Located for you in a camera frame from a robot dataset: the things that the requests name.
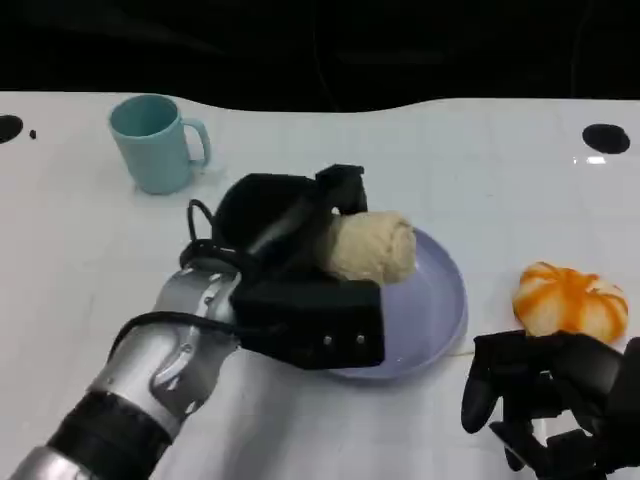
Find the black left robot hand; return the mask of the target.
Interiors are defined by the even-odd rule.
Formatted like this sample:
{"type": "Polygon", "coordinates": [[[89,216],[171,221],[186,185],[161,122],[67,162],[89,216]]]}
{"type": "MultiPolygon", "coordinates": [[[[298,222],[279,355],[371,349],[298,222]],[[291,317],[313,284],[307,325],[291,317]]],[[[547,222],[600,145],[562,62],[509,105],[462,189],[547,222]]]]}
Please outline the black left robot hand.
{"type": "Polygon", "coordinates": [[[335,164],[313,178],[252,173],[225,194],[213,239],[247,259],[259,278],[314,274],[334,216],[367,210],[364,168],[335,164]]]}

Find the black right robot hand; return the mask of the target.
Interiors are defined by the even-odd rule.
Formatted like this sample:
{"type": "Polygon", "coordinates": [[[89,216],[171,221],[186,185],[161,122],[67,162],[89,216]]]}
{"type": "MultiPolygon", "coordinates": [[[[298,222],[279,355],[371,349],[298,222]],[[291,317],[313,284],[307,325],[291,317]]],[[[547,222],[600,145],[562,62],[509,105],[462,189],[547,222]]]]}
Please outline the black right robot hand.
{"type": "Polygon", "coordinates": [[[463,429],[489,427],[509,467],[539,479],[604,479],[639,464],[639,340],[624,350],[585,334],[478,336],[463,429]]]}

